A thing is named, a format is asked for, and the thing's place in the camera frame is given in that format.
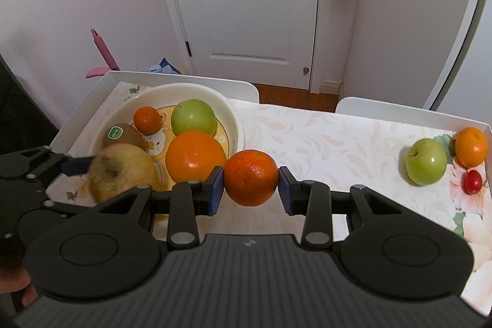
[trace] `door frame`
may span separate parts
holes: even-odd
[[[183,65],[187,69],[186,74],[195,75],[196,68],[193,62],[193,57],[189,56],[188,49],[186,47],[186,31],[183,24],[183,18],[178,4],[178,0],[166,0],[169,15],[171,17],[171,23],[173,25],[176,39],[178,40],[178,46],[180,49],[181,58],[183,59]],[[323,80],[323,68],[328,62],[328,54],[326,47],[323,46],[325,38],[329,32],[330,22],[330,5],[329,2],[323,2],[320,5],[318,0],[317,13],[316,13],[316,29],[314,34],[313,55],[311,61],[311,79],[309,80],[309,91],[311,93],[319,93],[321,82]]]

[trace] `floral tablecloth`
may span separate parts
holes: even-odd
[[[75,141],[70,154],[86,156],[90,141],[108,114],[145,88],[119,83]],[[488,315],[492,304],[492,199],[488,184],[469,196],[461,189],[466,170],[455,158],[439,182],[417,187],[408,179],[404,155],[423,137],[450,138],[454,132],[342,114],[313,112],[231,100],[244,126],[246,149],[270,154],[278,166],[287,166],[299,179],[327,183],[332,190],[348,191],[364,184],[396,202],[453,230],[470,244],[474,272],[463,298]],[[485,181],[485,167],[479,166]],[[94,205],[83,177],[61,177],[48,189],[59,202]],[[303,216],[284,213],[275,193],[259,207],[241,207],[224,194],[214,217],[197,218],[200,237],[208,232],[227,234],[292,233],[299,239]],[[154,236],[163,239],[167,219],[156,223]],[[344,216],[334,216],[335,240],[348,235]]]

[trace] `door hinge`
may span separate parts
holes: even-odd
[[[191,49],[189,48],[189,43],[188,41],[186,41],[185,43],[186,43],[186,50],[188,51],[188,56],[191,57]]]

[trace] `kiwi sticker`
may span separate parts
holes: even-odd
[[[108,138],[112,140],[117,140],[121,137],[121,135],[123,135],[123,129],[115,125],[113,128],[111,128],[111,130],[109,130]]]

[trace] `blue gripper pad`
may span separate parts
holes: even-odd
[[[292,176],[292,174],[290,174],[287,168],[284,169],[280,167],[279,168],[279,194],[280,194],[280,199],[282,200],[282,204],[284,206],[284,210],[289,215],[293,215],[292,193],[290,188],[290,184],[292,183],[291,182],[292,180],[294,180],[294,182],[297,183],[297,181]]]
[[[212,183],[212,196],[208,201],[208,210],[211,214],[216,214],[222,194],[224,193],[224,169],[220,168]]]
[[[67,177],[81,176],[83,174],[87,174],[89,165],[91,164],[93,158],[94,156],[75,157],[73,159],[68,159],[61,166],[62,174],[65,174]]]

